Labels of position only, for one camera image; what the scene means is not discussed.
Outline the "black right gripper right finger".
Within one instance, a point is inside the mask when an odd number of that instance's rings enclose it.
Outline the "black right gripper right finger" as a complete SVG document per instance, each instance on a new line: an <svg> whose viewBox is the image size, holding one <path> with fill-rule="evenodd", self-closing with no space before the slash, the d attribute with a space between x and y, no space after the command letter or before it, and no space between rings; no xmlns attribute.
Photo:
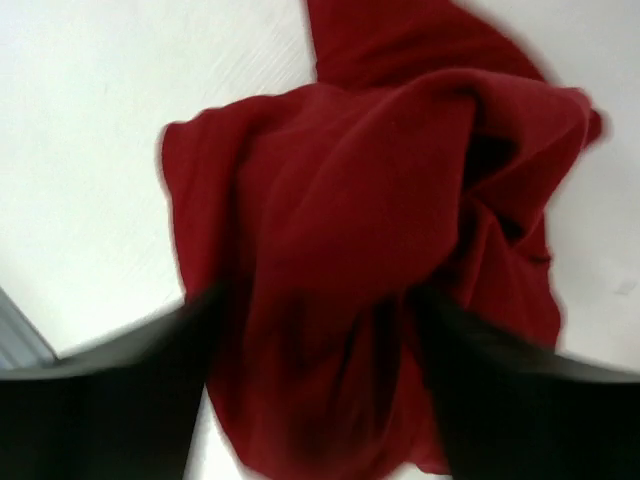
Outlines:
<svg viewBox="0 0 640 480"><path fill-rule="evenodd" d="M531 345L428 287L410 298L452 478L638 479L638 373Z"/></svg>

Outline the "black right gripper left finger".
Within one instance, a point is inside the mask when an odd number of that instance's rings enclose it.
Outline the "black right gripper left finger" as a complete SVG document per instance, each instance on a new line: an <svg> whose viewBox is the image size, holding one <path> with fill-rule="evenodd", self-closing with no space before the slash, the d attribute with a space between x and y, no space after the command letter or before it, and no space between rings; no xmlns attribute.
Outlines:
<svg viewBox="0 0 640 480"><path fill-rule="evenodd" d="M2 371L2 478L183 478L224 311L212 288L91 349Z"/></svg>

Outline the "dark red t shirt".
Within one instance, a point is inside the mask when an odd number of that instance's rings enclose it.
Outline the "dark red t shirt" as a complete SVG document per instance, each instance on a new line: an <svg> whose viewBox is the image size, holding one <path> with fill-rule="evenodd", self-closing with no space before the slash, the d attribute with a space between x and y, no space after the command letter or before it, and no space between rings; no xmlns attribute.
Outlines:
<svg viewBox="0 0 640 480"><path fill-rule="evenodd" d="M314 83L161 142L186 295L228 296L209 397L271 479L444 474L409 290L554 346L544 210L601 116L453 2L308 15Z"/></svg>

